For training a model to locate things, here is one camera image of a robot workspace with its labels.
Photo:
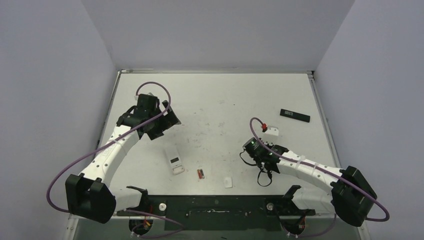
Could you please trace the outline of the white battery cover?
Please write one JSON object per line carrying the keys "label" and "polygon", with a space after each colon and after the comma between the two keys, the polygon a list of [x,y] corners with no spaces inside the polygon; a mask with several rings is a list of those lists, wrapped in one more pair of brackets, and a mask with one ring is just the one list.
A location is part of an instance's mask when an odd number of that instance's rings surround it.
{"label": "white battery cover", "polygon": [[233,179],[227,176],[223,179],[223,184],[225,189],[230,189],[233,187]]}

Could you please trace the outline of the white red remote control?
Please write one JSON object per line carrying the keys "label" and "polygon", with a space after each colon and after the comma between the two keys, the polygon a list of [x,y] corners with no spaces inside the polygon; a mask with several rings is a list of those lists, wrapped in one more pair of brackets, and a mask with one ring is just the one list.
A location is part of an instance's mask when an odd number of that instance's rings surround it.
{"label": "white red remote control", "polygon": [[170,146],[166,148],[165,155],[173,175],[178,175],[185,171],[185,167],[176,147]]}

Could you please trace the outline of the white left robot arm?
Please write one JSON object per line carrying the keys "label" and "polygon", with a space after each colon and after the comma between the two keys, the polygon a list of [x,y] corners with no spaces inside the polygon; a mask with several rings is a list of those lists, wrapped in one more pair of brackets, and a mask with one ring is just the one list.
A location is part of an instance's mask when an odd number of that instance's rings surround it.
{"label": "white left robot arm", "polygon": [[105,148],[79,175],[71,174],[66,179],[69,213],[102,224],[126,209],[144,215],[149,210],[147,190],[135,186],[112,188],[112,179],[130,149],[144,135],[153,141],[180,123],[167,100],[160,102],[152,94],[140,94],[137,104],[118,118]]}

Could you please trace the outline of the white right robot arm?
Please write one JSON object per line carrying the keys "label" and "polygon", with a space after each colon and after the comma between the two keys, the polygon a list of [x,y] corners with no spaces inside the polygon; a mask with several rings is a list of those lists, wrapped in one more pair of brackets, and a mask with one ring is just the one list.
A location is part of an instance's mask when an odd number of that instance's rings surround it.
{"label": "white right robot arm", "polygon": [[377,198],[364,175],[355,167],[343,169],[323,165],[280,145],[264,147],[255,138],[247,141],[243,150],[268,175],[293,176],[323,190],[323,193],[296,192],[284,198],[282,207],[290,215],[301,209],[312,209],[335,213],[345,223],[360,227]]}

